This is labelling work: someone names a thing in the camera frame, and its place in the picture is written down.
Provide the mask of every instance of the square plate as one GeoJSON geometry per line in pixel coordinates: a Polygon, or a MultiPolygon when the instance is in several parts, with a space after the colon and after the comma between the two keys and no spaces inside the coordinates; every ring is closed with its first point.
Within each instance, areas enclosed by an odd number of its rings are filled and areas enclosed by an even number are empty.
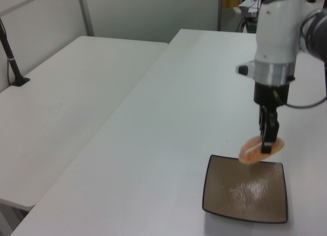
{"type": "Polygon", "coordinates": [[[237,158],[212,155],[205,176],[202,209],[243,221],[286,223],[282,163],[248,165],[237,158]]]}

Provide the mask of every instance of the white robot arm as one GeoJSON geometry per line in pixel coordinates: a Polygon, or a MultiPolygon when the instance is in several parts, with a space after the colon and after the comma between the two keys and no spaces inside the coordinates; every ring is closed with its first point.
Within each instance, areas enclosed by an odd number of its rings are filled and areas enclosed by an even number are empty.
{"type": "Polygon", "coordinates": [[[327,10],[315,10],[304,0],[265,0],[259,13],[256,44],[254,60],[238,65],[236,72],[255,81],[261,152],[270,153],[279,129],[276,108],[287,103],[299,50],[327,62],[327,10]]]}

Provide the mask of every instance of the orange food slice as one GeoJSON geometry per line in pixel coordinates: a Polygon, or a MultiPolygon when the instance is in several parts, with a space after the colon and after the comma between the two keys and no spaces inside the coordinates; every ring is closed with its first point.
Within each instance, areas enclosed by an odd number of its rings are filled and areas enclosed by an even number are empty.
{"type": "Polygon", "coordinates": [[[276,142],[272,144],[271,153],[262,153],[261,145],[261,136],[256,136],[248,140],[240,150],[239,161],[246,164],[252,164],[264,160],[282,149],[284,141],[277,137],[276,142]]]}

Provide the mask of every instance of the black cable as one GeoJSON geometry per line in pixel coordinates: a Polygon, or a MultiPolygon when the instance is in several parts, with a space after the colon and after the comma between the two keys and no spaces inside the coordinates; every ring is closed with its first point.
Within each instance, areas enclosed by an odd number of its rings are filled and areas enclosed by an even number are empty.
{"type": "Polygon", "coordinates": [[[305,106],[296,106],[296,105],[292,105],[292,104],[288,104],[288,103],[284,103],[282,102],[282,100],[279,98],[278,93],[276,92],[276,90],[273,90],[272,92],[276,98],[276,100],[278,101],[278,103],[280,103],[281,105],[285,105],[291,108],[296,108],[296,109],[307,109],[307,108],[313,108],[316,107],[320,104],[322,104],[323,102],[325,102],[327,100],[327,97],[324,97],[323,99],[321,99],[319,102],[313,103],[311,105],[305,105],[305,106]]]}
{"type": "Polygon", "coordinates": [[[256,7],[256,19],[258,19],[258,17],[259,17],[259,3],[260,3],[260,0],[258,0],[258,5],[256,7]]]}
{"type": "Polygon", "coordinates": [[[10,86],[11,83],[10,83],[10,80],[9,80],[9,60],[7,60],[7,80],[8,80],[8,84],[10,86]]]}
{"type": "Polygon", "coordinates": [[[5,35],[7,36],[6,28],[5,28],[5,25],[2,23],[1,18],[0,18],[0,24],[1,24],[2,29],[3,29],[4,32],[5,32],[5,35]]]}
{"type": "MultiPolygon", "coordinates": [[[[7,36],[7,31],[6,31],[5,25],[3,24],[1,18],[0,18],[0,25],[1,25],[2,30],[5,33],[5,36],[7,36]]],[[[11,84],[10,84],[10,80],[9,80],[9,60],[8,59],[7,59],[7,80],[8,80],[8,84],[10,86],[11,84]]]]}
{"type": "MultiPolygon", "coordinates": [[[[249,7],[248,11],[251,9],[251,7],[252,7],[254,4],[256,4],[256,2],[258,2],[258,6],[257,6],[257,8],[256,8],[256,12],[258,13],[260,0],[254,0],[254,1],[255,1],[255,2],[254,2],[254,3],[249,7]]],[[[237,28],[236,28],[236,32],[239,31],[240,25],[241,25],[241,23],[242,23],[243,20],[245,20],[245,17],[243,17],[243,18],[241,19],[239,25],[238,25],[237,28]]]]}
{"type": "Polygon", "coordinates": [[[241,19],[241,21],[240,21],[240,23],[239,23],[239,25],[237,26],[237,28],[236,28],[236,32],[238,32],[239,31],[239,27],[240,27],[240,24],[242,23],[242,21],[245,19],[245,17],[243,17],[242,19],[241,19]]]}

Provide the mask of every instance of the white table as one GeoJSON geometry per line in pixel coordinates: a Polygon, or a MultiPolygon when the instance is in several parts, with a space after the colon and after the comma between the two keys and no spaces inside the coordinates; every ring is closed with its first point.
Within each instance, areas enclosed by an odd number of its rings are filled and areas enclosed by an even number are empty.
{"type": "MultiPolygon", "coordinates": [[[[284,165],[287,224],[201,208],[210,155],[237,157],[259,133],[254,82],[235,73],[254,52],[253,34],[181,30],[13,236],[324,235],[326,104],[278,111],[285,147],[268,160],[284,165]]],[[[318,60],[301,55],[296,78],[290,103],[325,94],[318,60]]]]}
{"type": "Polygon", "coordinates": [[[30,210],[166,48],[80,37],[0,94],[0,203],[30,210]]]}

